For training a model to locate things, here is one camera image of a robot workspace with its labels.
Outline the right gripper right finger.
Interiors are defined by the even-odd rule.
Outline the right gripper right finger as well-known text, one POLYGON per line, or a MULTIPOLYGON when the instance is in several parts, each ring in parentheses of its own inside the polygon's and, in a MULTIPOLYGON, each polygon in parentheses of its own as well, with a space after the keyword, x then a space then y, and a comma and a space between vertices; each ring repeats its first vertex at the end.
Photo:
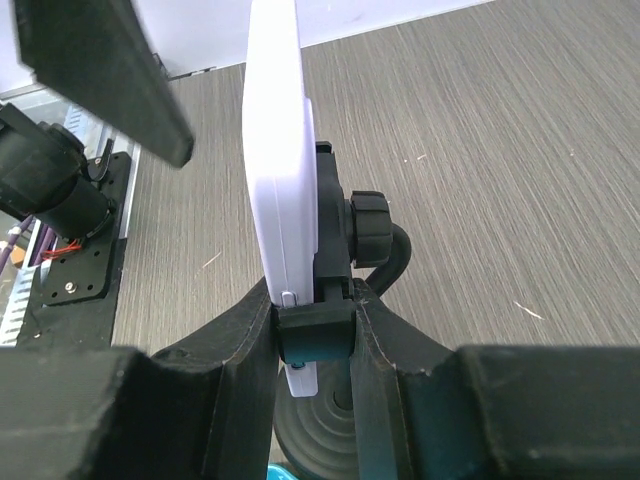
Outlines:
POLYGON ((355 284, 351 379, 364 479, 635 479, 639 351, 451 351, 355 284))

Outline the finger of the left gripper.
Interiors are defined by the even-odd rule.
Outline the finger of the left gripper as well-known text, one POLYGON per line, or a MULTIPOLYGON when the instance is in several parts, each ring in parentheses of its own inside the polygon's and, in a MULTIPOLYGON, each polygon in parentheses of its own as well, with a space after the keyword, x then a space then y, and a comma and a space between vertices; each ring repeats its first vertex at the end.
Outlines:
POLYGON ((129 1, 15 1, 21 62, 38 83, 174 168, 194 135, 129 1))

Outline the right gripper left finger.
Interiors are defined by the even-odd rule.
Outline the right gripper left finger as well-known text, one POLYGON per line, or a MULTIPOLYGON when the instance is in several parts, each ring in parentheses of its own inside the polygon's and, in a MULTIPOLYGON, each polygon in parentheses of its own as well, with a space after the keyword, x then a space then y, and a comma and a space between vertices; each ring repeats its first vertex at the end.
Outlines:
POLYGON ((263 479, 278 353, 264 282, 154 355, 5 348, 5 479, 263 479))

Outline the black phone stand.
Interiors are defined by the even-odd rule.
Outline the black phone stand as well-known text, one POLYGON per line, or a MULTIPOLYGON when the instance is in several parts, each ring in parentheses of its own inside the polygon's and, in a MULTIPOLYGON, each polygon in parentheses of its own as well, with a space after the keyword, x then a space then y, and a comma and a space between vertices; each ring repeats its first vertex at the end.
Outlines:
POLYGON ((355 479, 358 476, 349 357, 355 342, 356 301, 352 271, 370 268, 367 281, 382 295, 404 272, 411 244, 391 220, 385 196, 355 191, 346 198, 335 154, 328 142, 316 145, 318 251, 314 257, 314 301, 278 308, 274 321, 279 347, 301 373, 301 360, 315 354, 317 392, 294 397, 286 373, 278 376, 274 431, 300 479, 355 479))

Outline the smartphone with lilac case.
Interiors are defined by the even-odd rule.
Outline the smartphone with lilac case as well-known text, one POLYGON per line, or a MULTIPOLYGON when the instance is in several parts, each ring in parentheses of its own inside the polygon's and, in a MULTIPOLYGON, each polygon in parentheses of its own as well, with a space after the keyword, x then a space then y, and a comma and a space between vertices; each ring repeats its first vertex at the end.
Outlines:
POLYGON ((242 142, 271 301, 284 308, 311 304, 318 251, 315 132, 293 1, 251 5, 242 142))

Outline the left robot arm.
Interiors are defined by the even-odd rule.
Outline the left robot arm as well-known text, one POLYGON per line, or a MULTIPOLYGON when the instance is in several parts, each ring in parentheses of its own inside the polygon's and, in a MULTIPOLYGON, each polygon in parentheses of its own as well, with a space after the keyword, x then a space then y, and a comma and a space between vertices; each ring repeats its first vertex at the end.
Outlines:
MULTIPOLYGON (((129 1, 16 1, 19 58, 36 80, 175 168, 194 136, 129 1)), ((59 124, 1 108, 1 209, 33 215, 66 238, 100 228, 109 202, 80 142, 59 124)))

